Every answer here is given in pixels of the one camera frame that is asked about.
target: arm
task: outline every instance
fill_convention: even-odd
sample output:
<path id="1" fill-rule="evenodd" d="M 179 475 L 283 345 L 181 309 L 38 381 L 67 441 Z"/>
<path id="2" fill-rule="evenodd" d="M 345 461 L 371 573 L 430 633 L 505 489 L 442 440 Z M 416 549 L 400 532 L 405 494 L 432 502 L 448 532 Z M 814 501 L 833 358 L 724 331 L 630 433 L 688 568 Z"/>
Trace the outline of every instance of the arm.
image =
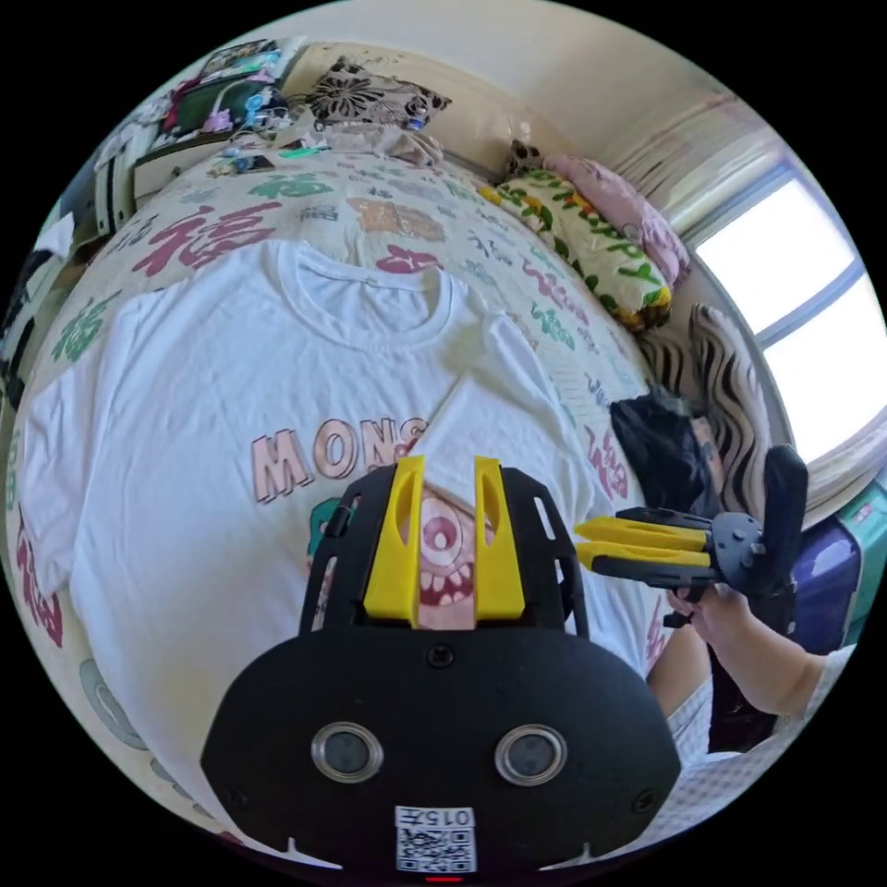
<path id="1" fill-rule="evenodd" d="M 697 604 L 671 594 L 669 600 L 692 617 L 693 627 L 756 709 L 782 717 L 804 715 L 826 657 L 778 635 L 752 615 L 743 595 L 723 586 L 708 589 Z"/>

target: black bag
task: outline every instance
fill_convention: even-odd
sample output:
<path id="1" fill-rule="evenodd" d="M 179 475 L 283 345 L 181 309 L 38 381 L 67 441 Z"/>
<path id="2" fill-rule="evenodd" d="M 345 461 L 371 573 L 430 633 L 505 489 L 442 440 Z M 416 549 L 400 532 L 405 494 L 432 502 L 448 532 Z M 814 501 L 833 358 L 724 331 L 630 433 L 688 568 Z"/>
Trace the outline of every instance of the black bag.
<path id="1" fill-rule="evenodd" d="M 707 518 L 723 511 L 686 400 L 656 388 L 611 404 L 610 417 L 648 506 Z"/>

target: pink chinese character print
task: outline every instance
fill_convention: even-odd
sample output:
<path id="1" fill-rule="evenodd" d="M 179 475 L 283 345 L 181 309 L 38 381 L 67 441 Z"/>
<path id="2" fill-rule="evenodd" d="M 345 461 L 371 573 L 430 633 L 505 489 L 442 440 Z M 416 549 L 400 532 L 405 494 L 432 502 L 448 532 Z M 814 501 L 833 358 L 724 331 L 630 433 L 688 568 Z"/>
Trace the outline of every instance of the pink chinese character print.
<path id="1" fill-rule="evenodd" d="M 263 213 L 283 206 L 278 200 L 269 200 L 256 206 L 234 210 L 220 215 L 215 221 L 210 216 L 212 206 L 201 206 L 191 215 L 179 219 L 158 231 L 148 243 L 157 249 L 132 266 L 132 271 L 144 271 L 146 277 L 160 273 L 178 254 L 178 260 L 195 271 L 213 259 L 238 247 L 259 243 L 274 233 L 272 227 L 256 227 L 263 221 Z"/>
<path id="2" fill-rule="evenodd" d="M 613 446 L 613 432 L 608 430 L 604 434 L 603 447 L 601 448 L 595 445 L 594 431 L 588 425 L 585 426 L 585 431 L 589 436 L 587 459 L 598 472 L 598 480 L 601 482 L 603 491 L 610 501 L 613 500 L 614 494 L 625 499 L 628 496 L 628 473 L 625 465 L 619 461 L 616 455 Z"/>
<path id="3" fill-rule="evenodd" d="M 18 539 L 16 543 L 16 566 L 21 574 L 22 596 L 28 605 L 34 624 L 43 626 L 43 630 L 49 635 L 52 642 L 62 649 L 62 608 L 58 602 L 58 596 L 53 595 L 50 601 L 43 599 L 37 588 L 37 579 L 34 575 L 34 551 L 30 540 L 25 533 L 25 523 L 18 510 Z"/>
<path id="4" fill-rule="evenodd" d="M 656 660 L 662 656 L 666 640 L 665 633 L 662 631 L 662 595 L 657 594 L 656 606 L 647 629 L 647 674 L 656 664 Z"/>
<path id="5" fill-rule="evenodd" d="M 412 249 L 398 247 L 394 243 L 388 244 L 388 255 L 376 262 L 380 271 L 392 274 L 413 274 L 424 271 L 426 268 L 440 268 L 441 264 L 437 256 L 429 252 L 414 252 Z"/>

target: t-shirt sleeve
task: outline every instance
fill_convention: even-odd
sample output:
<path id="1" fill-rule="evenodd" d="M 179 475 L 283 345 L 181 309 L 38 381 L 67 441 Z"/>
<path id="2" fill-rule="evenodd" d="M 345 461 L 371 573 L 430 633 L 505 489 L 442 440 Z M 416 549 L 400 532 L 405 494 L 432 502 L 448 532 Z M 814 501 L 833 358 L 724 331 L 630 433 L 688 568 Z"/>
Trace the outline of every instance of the t-shirt sleeve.
<path id="1" fill-rule="evenodd" d="M 67 582 L 108 409 L 131 338 L 121 309 L 105 336 L 26 406 L 18 470 L 19 505 L 47 600 Z"/>

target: pillow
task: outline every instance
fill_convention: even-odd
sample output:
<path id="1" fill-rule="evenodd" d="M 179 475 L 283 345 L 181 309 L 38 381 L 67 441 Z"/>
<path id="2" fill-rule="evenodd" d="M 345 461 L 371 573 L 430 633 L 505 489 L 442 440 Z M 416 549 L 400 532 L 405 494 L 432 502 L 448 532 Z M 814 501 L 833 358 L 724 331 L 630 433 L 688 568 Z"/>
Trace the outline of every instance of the pillow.
<path id="1" fill-rule="evenodd" d="M 696 358 L 687 333 L 666 326 L 638 336 L 653 381 L 693 403 L 705 400 L 696 372 Z"/>
<path id="2" fill-rule="evenodd" d="M 535 145 L 514 139 L 511 143 L 511 153 L 505 164 L 505 178 L 517 178 L 528 173 L 531 169 L 539 169 L 542 166 L 542 154 Z"/>
<path id="3" fill-rule="evenodd" d="M 763 520 L 764 458 L 772 436 L 755 359 L 739 328 L 707 305 L 690 311 L 690 341 L 723 463 L 723 507 Z"/>
<path id="4" fill-rule="evenodd" d="M 656 262 L 669 287 L 690 273 L 690 255 L 662 214 L 621 176 L 585 157 L 554 154 L 544 166 L 569 179 L 579 193 L 624 237 Z"/>
<path id="5" fill-rule="evenodd" d="M 405 128 L 414 119 L 427 126 L 452 99 L 409 80 L 372 74 L 343 55 L 311 87 L 305 102 L 321 123 Z"/>
<path id="6" fill-rule="evenodd" d="M 572 182 L 533 169 L 480 194 L 539 235 L 632 333 L 662 326 L 672 296 L 652 259 L 622 236 Z"/>

